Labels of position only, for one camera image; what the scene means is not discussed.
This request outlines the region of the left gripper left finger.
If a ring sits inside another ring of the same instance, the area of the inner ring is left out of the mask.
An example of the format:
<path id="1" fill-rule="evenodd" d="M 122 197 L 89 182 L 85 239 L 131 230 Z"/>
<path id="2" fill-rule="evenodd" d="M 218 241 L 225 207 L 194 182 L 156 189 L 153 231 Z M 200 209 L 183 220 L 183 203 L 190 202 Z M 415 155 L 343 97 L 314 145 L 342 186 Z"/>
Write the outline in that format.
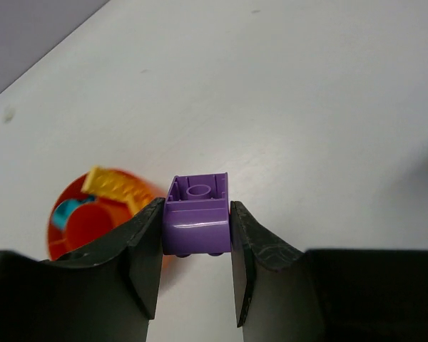
<path id="1" fill-rule="evenodd" d="M 144 341 L 156 314 L 163 198 L 55 261 L 0 251 L 0 341 Z"/>

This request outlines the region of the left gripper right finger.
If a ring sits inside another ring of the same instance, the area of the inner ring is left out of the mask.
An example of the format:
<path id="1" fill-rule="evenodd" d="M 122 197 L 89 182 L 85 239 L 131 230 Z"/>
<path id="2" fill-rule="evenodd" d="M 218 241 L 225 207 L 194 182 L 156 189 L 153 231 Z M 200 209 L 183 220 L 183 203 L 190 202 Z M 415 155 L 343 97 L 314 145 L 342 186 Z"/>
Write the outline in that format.
<path id="1" fill-rule="evenodd" d="M 428 341 L 428 251 L 310 249 L 230 206 L 245 341 Z"/>

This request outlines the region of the cyan rounded lego brick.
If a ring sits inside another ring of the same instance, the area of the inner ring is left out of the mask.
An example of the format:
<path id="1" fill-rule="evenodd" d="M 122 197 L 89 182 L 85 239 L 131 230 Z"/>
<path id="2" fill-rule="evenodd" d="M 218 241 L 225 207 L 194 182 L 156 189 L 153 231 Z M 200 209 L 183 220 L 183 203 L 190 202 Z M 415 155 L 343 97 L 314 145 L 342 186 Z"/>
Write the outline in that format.
<path id="1" fill-rule="evenodd" d="M 51 215 L 51 223 L 57 230 L 63 231 L 71 214 L 81 205 L 93 202 L 94 196 L 88 196 L 86 199 L 66 199 L 59 204 Z"/>

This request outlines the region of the long yellow lego plate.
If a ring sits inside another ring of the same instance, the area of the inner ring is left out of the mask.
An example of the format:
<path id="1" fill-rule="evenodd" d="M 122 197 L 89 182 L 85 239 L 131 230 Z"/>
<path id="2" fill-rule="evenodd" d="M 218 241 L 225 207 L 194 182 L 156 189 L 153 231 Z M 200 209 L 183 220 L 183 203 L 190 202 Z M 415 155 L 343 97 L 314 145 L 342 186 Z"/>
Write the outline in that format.
<path id="1" fill-rule="evenodd" d="M 91 168 L 81 191 L 84 194 L 124 204 L 132 215 L 139 213 L 155 198 L 144 181 L 123 172 L 99 166 Z"/>

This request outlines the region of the purple lego plate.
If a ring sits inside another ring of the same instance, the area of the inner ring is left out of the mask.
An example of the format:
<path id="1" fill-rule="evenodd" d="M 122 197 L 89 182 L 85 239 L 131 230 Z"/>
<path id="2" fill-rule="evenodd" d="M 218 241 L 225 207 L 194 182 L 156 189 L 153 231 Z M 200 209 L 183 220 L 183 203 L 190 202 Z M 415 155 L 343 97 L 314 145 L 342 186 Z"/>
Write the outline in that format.
<path id="1" fill-rule="evenodd" d="M 163 208 L 165 255 L 230 252 L 228 174 L 175 176 Z"/>

